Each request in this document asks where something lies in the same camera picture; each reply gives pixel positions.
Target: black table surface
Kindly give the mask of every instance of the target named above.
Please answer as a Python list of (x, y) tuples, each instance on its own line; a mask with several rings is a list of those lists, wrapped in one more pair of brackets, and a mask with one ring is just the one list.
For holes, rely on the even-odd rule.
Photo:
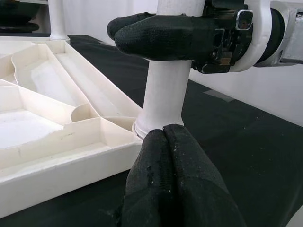
[[(86, 35), (71, 45), (138, 105), (148, 61)], [(189, 81), (185, 126), (219, 169), (248, 227), (284, 227), (303, 205), (303, 128), (247, 105), (210, 96)], [(124, 172), (0, 219), (0, 227), (113, 227)]]

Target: white compartment tray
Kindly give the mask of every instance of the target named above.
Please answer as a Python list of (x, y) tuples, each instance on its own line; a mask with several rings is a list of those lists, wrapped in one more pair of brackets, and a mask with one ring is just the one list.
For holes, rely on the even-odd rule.
[(129, 169), (141, 111), (65, 41), (0, 38), (0, 218)]

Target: white plastic part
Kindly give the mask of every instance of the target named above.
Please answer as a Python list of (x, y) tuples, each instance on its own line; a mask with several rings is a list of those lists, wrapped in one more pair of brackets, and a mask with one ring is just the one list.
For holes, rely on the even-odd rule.
[(0, 218), (131, 168), (137, 104), (65, 41), (1, 46)]
[(230, 72), (241, 72), (253, 67), (262, 57), (272, 28), (270, 0), (245, 0), (254, 12), (252, 41), (244, 56), (231, 67)]
[[(205, 0), (159, 0), (157, 14), (199, 17)], [(181, 118), (191, 61), (151, 61), (147, 77), (143, 111), (134, 131), (144, 138), (154, 129), (183, 124)]]
[(51, 23), (51, 40), (69, 40), (65, 31), (63, 0), (49, 0), (49, 17)]

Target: white cylindrical object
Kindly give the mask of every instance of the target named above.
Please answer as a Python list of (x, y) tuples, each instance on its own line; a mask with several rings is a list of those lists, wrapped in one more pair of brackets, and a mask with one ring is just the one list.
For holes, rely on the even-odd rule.
[[(158, 15), (202, 16), (205, 0), (159, 0)], [(182, 107), (191, 61), (150, 61), (143, 110), (134, 132), (144, 138), (154, 129), (182, 124)]]
[(51, 22), (51, 40), (68, 40), (66, 35), (63, 0), (48, 0), (49, 17)]

